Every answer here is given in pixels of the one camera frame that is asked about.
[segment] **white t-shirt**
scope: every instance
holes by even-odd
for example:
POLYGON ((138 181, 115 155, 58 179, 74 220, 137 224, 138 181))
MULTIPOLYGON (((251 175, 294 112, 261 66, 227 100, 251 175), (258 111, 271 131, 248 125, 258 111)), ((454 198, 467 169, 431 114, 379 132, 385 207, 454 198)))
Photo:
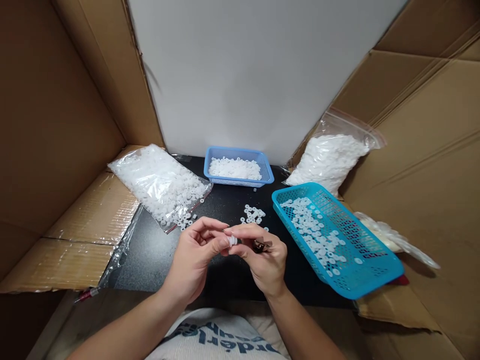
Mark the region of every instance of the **white t-shirt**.
POLYGON ((244 318, 215 308, 202 308, 179 318, 147 359, 285 360, 285 357, 244 318))

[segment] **black work surface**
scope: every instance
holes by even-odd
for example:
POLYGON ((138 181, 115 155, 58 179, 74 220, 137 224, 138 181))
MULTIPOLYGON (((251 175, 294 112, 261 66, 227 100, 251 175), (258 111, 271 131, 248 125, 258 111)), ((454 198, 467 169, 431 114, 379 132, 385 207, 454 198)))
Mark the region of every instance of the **black work surface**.
MULTIPOLYGON (((180 163, 205 178, 203 157, 184 157, 180 163)), ((275 181, 254 192, 251 187, 215 184, 213 190, 193 214, 218 219, 230 226, 245 217, 245 204, 262 209, 266 216, 261 226, 268 227, 288 247, 285 282, 295 297, 305 306, 353 309, 353 302, 338 295, 314 273, 290 233, 273 209, 272 192, 285 188, 286 178, 278 166, 272 166, 275 181)), ((180 230, 165 234, 144 208, 129 242, 129 252, 120 268, 113 271, 107 285, 115 289, 155 292, 164 283, 177 247, 180 230)), ((252 278, 250 268, 236 255, 217 255, 208 267, 202 297, 212 299, 243 299, 265 301, 252 278)))

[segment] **white panel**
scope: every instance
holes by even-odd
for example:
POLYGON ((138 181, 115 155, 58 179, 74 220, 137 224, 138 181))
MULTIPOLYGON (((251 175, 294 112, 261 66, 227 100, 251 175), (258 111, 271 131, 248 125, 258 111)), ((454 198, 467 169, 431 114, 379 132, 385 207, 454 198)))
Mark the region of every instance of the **white panel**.
POLYGON ((285 164, 404 3, 130 0, 168 150, 285 164))

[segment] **light blue basket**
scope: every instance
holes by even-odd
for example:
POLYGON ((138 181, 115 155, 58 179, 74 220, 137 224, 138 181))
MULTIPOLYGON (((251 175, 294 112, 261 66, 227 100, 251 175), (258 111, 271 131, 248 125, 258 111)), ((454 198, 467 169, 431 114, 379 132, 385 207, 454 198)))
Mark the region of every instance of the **light blue basket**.
POLYGON ((404 273, 404 267, 398 257, 391 252, 370 230, 368 230, 345 206, 335 199, 323 186, 308 182, 274 191, 271 195, 273 208, 290 232, 293 240, 306 257, 317 276, 333 290, 347 299, 358 299, 378 289, 382 285, 398 278, 404 273), (344 256, 346 262, 327 263, 325 268, 309 248, 304 238, 294 227, 295 217, 291 207, 281 207, 285 201, 297 198, 309 198, 315 210, 323 216, 320 229, 323 236, 337 230, 344 246, 337 246, 335 254, 344 256), (354 261, 361 259, 362 264, 354 261), (338 269, 340 275, 330 277, 327 270, 338 269))
POLYGON ((265 184, 274 182, 274 175, 270 168, 267 156, 261 151, 239 149, 233 147, 210 146, 206 150, 205 165, 203 166, 203 173, 205 176, 215 184, 248 186, 252 188, 261 188, 265 184), (240 179, 235 177, 213 176, 209 174, 210 162, 212 158, 221 159, 226 157, 228 159, 255 160, 260 166, 260 180, 240 179))

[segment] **cardboard box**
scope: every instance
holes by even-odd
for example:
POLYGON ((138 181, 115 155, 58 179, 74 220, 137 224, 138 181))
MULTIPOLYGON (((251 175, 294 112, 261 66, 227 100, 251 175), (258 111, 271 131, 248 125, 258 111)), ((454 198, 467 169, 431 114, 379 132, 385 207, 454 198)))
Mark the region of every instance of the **cardboard box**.
MULTIPOLYGON (((20 0, 0 21, 3 293, 96 286, 138 205, 105 165, 126 144, 163 145, 124 2, 54 3, 61 19, 20 0)), ((479 357, 479 34, 477 1, 411 0, 333 102, 388 142, 345 201, 442 266, 403 256, 411 285, 358 301, 376 359, 479 357)))

